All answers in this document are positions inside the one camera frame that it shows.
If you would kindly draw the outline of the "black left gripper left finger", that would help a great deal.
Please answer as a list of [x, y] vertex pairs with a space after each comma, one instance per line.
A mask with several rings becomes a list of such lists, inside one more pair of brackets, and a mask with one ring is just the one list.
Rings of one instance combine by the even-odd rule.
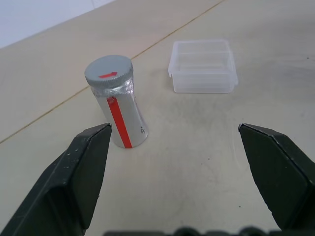
[[78, 134], [41, 174], [0, 236], [84, 236], [102, 187], [112, 127]]

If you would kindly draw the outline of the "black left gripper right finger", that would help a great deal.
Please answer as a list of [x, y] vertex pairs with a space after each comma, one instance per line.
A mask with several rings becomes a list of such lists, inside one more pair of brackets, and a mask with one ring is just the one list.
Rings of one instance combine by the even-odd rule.
[[254, 182], [282, 230], [315, 230], [315, 162], [288, 136], [238, 127]]

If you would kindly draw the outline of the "silver bottle with red stripe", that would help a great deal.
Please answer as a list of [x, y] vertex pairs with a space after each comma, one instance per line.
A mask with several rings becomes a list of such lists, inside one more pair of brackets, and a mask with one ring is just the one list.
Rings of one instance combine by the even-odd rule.
[[121, 148], [134, 148], [148, 137], [148, 128], [134, 96], [133, 77], [116, 88], [91, 88], [108, 123], [112, 141]]

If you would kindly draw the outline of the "grey plastic lid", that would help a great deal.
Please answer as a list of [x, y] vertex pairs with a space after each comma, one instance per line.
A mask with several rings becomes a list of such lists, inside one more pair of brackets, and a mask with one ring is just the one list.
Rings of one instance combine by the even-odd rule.
[[84, 75], [90, 86], [112, 89], [133, 77], [133, 65], [128, 57], [108, 55], [91, 62]]

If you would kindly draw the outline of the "clear plastic container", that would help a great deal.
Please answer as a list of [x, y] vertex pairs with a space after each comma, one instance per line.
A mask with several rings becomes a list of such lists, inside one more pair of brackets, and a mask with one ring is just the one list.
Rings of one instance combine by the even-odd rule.
[[175, 41], [168, 74], [176, 93], [230, 93], [239, 83], [224, 39]]

